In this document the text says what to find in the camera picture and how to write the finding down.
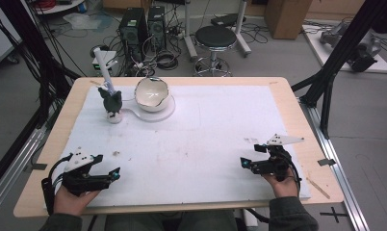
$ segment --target table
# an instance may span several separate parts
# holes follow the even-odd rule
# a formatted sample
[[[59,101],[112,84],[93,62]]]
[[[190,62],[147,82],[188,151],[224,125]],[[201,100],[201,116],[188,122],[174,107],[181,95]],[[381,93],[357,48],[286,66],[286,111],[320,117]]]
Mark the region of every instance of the table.
[[[135,86],[141,78],[113,78],[115,86]],[[329,166],[321,167],[317,161],[324,158],[321,148],[305,118],[291,88],[284,78],[278,77],[235,77],[235,78],[163,78],[170,86],[268,86],[276,106],[282,116],[289,136],[304,137],[305,142],[293,144],[310,189],[311,198],[304,204],[337,203],[343,201],[343,194]],[[102,78],[78,79],[55,123],[51,134],[43,147],[38,163],[48,164],[46,170],[34,170],[14,208],[14,215],[19,218],[47,216],[44,209],[40,181],[47,176],[49,169],[60,158],[65,149],[71,128],[77,115],[82,110],[87,93],[94,83],[102,83]],[[199,203],[178,205],[149,205],[132,207],[88,208],[85,214],[138,213],[187,211],[202,209],[249,208],[267,206],[267,201],[245,201],[229,203]]]

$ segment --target robotic arm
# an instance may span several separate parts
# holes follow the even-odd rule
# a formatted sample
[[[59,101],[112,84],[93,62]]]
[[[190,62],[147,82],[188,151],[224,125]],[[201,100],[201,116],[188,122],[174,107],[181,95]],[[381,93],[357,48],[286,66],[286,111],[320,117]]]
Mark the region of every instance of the robotic arm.
[[[322,32],[322,35],[320,37],[320,43],[328,43],[331,45],[332,48],[334,48],[340,41],[341,37],[344,35],[348,26],[349,23],[342,21],[333,29]],[[380,49],[380,40],[377,39],[371,33],[367,33],[359,42],[359,44],[347,60],[347,63],[354,71],[365,71],[372,64],[377,62],[377,60],[374,59],[374,56],[380,52]]]

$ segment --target white paper sheet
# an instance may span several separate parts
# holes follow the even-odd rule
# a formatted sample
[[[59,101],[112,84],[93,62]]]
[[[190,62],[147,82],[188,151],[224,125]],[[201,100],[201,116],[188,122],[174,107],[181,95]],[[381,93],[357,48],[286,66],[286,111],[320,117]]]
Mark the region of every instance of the white paper sheet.
[[[115,88],[122,91],[123,99],[133,98],[134,87]],[[90,88],[62,157],[81,146],[91,155],[104,155],[91,175],[121,167],[120,179],[90,206],[274,198],[269,183],[243,169],[240,162],[240,157],[267,160],[269,154],[253,151],[253,144],[287,134],[269,87],[171,86],[170,91],[176,108],[166,120],[148,123],[126,112],[119,124],[111,124],[97,88]],[[305,179],[292,146],[284,148]],[[303,182],[301,199],[311,196]]]

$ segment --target computer tower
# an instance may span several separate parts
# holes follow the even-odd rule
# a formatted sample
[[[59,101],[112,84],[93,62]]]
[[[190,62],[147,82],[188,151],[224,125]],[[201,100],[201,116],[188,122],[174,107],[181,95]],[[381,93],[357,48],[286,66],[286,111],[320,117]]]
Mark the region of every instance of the computer tower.
[[[166,10],[162,6],[151,6],[148,12],[148,33],[151,38],[151,50],[159,51],[167,48]]]
[[[127,8],[118,29],[126,57],[142,62],[148,49],[148,28],[143,8]]]

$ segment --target black stool seat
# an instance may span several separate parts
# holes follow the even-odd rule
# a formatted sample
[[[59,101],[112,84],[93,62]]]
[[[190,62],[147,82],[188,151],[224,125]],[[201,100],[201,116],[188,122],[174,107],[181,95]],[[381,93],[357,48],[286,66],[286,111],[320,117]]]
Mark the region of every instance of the black stool seat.
[[[206,26],[196,31],[196,41],[209,48],[228,47],[236,42],[233,31],[222,26]]]

